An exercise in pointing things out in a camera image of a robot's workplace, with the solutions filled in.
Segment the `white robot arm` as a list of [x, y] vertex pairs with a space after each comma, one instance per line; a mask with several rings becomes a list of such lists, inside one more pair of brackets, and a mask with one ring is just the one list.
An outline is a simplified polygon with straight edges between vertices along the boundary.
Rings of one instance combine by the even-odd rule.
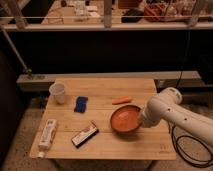
[[164, 119], [213, 147], [213, 119], [181, 107], [181, 102], [181, 93], [168, 87], [147, 101], [139, 112], [138, 122], [142, 127], [150, 128]]

